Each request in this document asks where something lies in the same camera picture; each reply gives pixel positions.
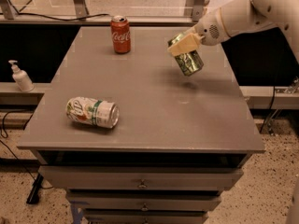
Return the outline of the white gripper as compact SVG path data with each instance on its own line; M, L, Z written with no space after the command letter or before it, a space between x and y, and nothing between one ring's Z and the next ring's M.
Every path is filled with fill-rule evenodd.
M174 57L197 50L201 43L215 46L230 38L220 9L207 13L194 27L184 31L183 34L185 36L167 49Z

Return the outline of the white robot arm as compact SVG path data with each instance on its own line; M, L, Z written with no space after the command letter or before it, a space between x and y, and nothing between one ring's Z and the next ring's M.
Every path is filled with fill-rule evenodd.
M299 0L232 0L206 15L190 29L182 33L182 39L169 48L173 55L180 55L199 46L215 46L237 35L261 31L268 24L275 25L287 39L292 54L299 53ZM277 174L258 174L257 179L246 182L246 187L256 190L260 197L252 203L257 217L246 217L250 200L239 201L221 208L221 214L207 224L299 224L298 177L299 148L282 144L268 148L266 160L260 156L249 164L253 169L275 167ZM294 175L287 190L281 190L288 175Z

